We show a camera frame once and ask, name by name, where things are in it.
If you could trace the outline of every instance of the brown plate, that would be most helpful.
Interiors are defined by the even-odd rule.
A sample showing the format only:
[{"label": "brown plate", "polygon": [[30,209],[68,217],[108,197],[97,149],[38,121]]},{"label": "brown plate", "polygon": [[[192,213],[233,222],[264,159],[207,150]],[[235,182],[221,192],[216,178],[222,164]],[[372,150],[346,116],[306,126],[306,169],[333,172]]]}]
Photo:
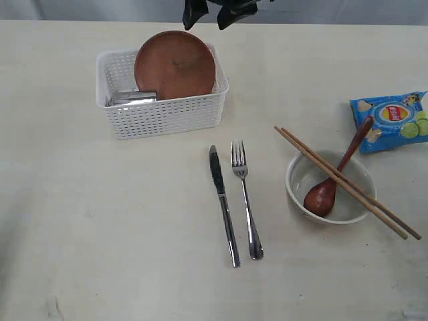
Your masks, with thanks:
[{"label": "brown plate", "polygon": [[208,47],[183,31],[154,35],[141,47],[134,65],[140,91],[157,92],[158,100],[210,94],[215,62]]}]

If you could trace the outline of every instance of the lay's chip bag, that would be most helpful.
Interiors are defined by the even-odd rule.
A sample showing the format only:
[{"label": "lay's chip bag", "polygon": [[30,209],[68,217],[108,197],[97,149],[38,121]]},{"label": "lay's chip bag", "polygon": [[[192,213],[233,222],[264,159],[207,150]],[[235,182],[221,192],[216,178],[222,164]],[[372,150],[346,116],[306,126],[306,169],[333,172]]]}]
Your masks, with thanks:
[{"label": "lay's chip bag", "polygon": [[360,146],[361,153],[378,152],[416,142],[428,142],[428,115],[421,99],[427,92],[350,101],[357,128],[367,116],[373,128]]}]

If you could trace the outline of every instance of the chopsticks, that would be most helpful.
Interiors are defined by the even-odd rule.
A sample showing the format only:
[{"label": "chopsticks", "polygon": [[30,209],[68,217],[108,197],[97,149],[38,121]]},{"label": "chopsticks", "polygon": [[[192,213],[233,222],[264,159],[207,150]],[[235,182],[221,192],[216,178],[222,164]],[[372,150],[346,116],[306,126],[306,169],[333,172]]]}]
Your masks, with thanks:
[{"label": "chopsticks", "polygon": [[317,167],[322,169],[331,179],[333,179],[333,181],[335,181],[345,191],[350,193],[354,198],[356,198],[360,203],[362,203],[370,212],[376,215],[383,223],[388,225],[388,227],[391,228],[395,233],[400,235],[400,237],[402,237],[403,239],[407,239],[407,234],[402,231],[398,226],[394,225],[394,223],[390,219],[392,219],[405,231],[409,232],[415,239],[421,239],[421,236],[416,233],[415,230],[413,230],[405,222],[399,219],[383,204],[376,201],[376,199],[374,199],[370,195],[367,195],[361,187],[353,183],[348,177],[346,177],[337,169],[335,169],[330,163],[326,162],[318,153],[311,150],[303,142],[298,140],[293,134],[291,134],[284,128],[279,129],[277,126],[275,126],[274,128],[294,147],[296,147],[303,155],[308,157]]}]

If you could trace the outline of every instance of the white plastic basket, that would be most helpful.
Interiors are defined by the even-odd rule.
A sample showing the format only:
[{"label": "white plastic basket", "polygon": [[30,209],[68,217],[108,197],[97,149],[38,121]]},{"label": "white plastic basket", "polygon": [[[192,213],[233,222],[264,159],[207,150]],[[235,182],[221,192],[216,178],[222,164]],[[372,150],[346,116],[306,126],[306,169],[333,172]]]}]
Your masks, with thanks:
[{"label": "white plastic basket", "polygon": [[211,94],[159,100],[129,107],[107,106],[115,91],[136,89],[134,61],[138,50],[109,51],[96,59],[96,103],[110,120],[118,139],[172,134],[217,126],[227,79],[214,47],[207,43],[215,60],[215,83]]}]

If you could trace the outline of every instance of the white bowl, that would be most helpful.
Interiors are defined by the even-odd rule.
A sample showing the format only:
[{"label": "white bowl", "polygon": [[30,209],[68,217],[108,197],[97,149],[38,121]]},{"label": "white bowl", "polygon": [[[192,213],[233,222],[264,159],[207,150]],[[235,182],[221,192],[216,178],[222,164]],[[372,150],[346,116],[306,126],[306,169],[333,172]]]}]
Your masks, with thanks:
[{"label": "white bowl", "polygon": [[[337,167],[344,153],[332,150],[317,150],[323,159]],[[351,181],[363,188],[363,190],[376,199],[375,182],[367,170],[358,161],[351,159],[343,173]],[[327,174],[319,169],[303,154],[297,156],[289,165],[286,174],[287,192],[297,205],[298,209],[309,219],[323,224],[351,224],[364,219],[368,211],[353,196],[338,186],[336,201],[333,210],[325,217],[319,217],[303,206],[306,194],[309,190],[328,178]]]}]

